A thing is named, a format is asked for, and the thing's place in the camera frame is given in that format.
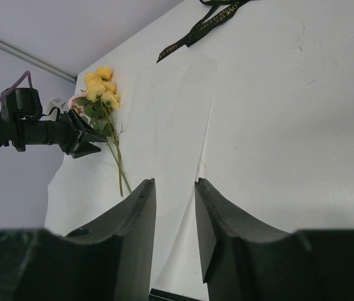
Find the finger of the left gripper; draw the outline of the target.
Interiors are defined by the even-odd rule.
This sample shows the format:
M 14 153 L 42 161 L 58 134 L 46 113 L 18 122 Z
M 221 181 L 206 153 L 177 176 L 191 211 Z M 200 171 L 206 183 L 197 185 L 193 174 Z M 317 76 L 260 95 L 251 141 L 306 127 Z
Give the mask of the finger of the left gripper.
M 79 142 L 106 142 L 107 138 L 95 131 L 82 117 L 80 117 L 74 110 L 68 111 L 68 117 L 74 128 L 74 132 Z
M 101 149 L 92 143 L 89 142 L 81 142 L 77 143 L 72 150 L 70 151 L 70 156 L 74 159 L 78 159 L 84 156 L 88 156 L 90 154 L 96 154 L 101 152 Z

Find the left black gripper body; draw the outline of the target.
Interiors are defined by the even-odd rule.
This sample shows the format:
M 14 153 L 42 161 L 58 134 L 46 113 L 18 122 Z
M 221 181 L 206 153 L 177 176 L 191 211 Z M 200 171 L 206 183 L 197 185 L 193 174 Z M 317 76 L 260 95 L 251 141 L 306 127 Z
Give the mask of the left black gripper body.
M 75 112 L 60 115 L 59 122 L 63 126 L 61 134 L 61 150 L 70 156 L 77 156 L 83 136 L 80 116 Z

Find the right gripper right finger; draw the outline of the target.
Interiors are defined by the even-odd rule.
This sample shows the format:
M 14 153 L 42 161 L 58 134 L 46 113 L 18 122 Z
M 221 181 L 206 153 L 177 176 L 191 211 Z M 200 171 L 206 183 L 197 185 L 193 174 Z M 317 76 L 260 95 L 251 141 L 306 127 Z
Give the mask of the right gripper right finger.
M 202 280 L 210 300 L 354 300 L 354 230 L 276 229 L 195 183 Z

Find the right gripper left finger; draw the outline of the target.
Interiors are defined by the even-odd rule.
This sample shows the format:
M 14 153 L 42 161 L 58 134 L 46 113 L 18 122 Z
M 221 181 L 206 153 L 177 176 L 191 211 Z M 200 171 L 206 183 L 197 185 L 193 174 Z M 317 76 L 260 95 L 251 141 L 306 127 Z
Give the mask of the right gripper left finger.
M 0 230 L 0 300 L 147 300 L 155 219 L 155 181 L 147 179 L 66 236 Z

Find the yellow flower stem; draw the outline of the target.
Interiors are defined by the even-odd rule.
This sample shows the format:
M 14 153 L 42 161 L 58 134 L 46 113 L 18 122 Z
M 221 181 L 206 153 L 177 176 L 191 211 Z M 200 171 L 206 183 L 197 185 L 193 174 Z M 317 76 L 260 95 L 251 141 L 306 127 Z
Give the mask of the yellow flower stem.
M 120 196 L 132 192 L 123 170 L 122 152 L 120 148 L 120 134 L 115 124 L 115 112 L 121 107 L 117 84 L 112 80 L 113 70 L 110 67 L 100 67 L 96 71 L 84 75 L 87 99 L 84 104 L 84 113 L 89 117 L 93 129 L 107 139 L 107 146 L 115 160 L 118 171 L 118 186 Z

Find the white wrapping paper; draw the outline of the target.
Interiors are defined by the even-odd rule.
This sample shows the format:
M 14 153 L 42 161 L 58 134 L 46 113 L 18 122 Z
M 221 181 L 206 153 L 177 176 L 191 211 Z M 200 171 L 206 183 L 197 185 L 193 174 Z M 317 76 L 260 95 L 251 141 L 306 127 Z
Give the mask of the white wrapping paper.
M 217 80 L 211 58 L 163 62 L 141 70 L 115 112 L 120 149 L 131 188 L 155 179 L 156 224 L 151 286 L 203 300 L 207 297 L 194 255 L 177 255 L 180 230 L 190 230 L 194 182 Z M 108 146 L 81 159 L 65 157 L 48 187 L 45 226 L 66 235 L 126 198 L 120 193 Z

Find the black ribbon gold lettering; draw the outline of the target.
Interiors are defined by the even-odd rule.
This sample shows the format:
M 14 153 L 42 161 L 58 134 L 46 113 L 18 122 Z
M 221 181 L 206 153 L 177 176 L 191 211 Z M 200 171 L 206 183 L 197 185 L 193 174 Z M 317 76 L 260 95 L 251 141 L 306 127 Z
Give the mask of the black ribbon gold lettering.
M 216 29 L 218 26 L 232 19 L 238 9 L 249 2 L 250 0 L 200 1 L 201 4 L 210 7 L 208 13 L 200 19 L 184 37 L 163 49 L 159 53 L 157 63 L 183 46 L 189 48 L 209 34 L 213 29 Z

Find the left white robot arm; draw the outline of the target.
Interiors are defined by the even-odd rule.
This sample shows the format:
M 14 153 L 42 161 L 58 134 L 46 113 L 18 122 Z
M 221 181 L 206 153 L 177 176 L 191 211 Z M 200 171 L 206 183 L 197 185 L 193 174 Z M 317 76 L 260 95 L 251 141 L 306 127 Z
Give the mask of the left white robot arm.
M 43 108 L 34 88 L 6 90 L 0 96 L 0 148 L 12 145 L 24 152 L 27 145 L 58 145 L 74 159 L 100 152 L 95 142 L 107 138 L 93 130 L 74 110 L 55 107 L 54 120 L 43 120 Z

